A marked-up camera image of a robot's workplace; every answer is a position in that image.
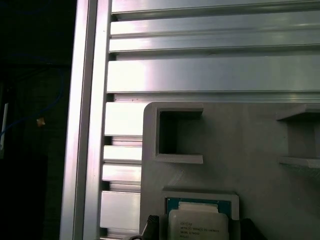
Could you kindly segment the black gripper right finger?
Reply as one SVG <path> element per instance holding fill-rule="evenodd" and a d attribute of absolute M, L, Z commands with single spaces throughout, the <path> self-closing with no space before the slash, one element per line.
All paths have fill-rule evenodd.
<path fill-rule="evenodd" d="M 267 240 L 250 218 L 244 218 L 240 221 L 240 239 Z"/>

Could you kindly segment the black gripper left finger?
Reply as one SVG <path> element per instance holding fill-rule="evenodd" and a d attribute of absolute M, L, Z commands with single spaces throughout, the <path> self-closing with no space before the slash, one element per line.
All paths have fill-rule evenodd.
<path fill-rule="evenodd" d="M 159 240 L 160 218 L 157 215 L 149 215 L 142 233 L 127 237 L 128 240 Z"/>

